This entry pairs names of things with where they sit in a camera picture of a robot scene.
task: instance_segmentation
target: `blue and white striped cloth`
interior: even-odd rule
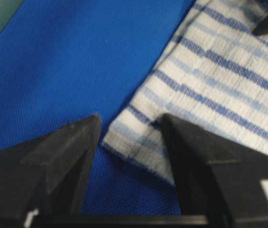
[[[163,113],[268,154],[268,14],[254,0],[197,0],[102,145],[173,183]]]

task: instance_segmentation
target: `folded cloth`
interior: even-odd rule
[[[171,113],[268,154],[268,35],[251,34],[266,15],[254,0],[197,0],[102,146],[173,183]]]

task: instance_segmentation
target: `striped fabric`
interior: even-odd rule
[[[102,145],[173,183],[160,132],[172,113],[268,154],[268,35],[251,34],[267,14],[254,0],[197,0]]]

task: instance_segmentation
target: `black pointed tip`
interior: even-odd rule
[[[252,31],[252,34],[254,35],[254,36],[262,36],[262,35],[266,35],[266,34],[268,34],[268,29],[267,28],[265,28],[264,26],[262,26],[262,25],[258,25],[258,26],[256,26],[256,28]]]

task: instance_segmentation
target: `clamp jaw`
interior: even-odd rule
[[[268,156],[170,114],[160,122],[182,216],[80,215],[94,115],[0,152],[0,228],[268,228]]]

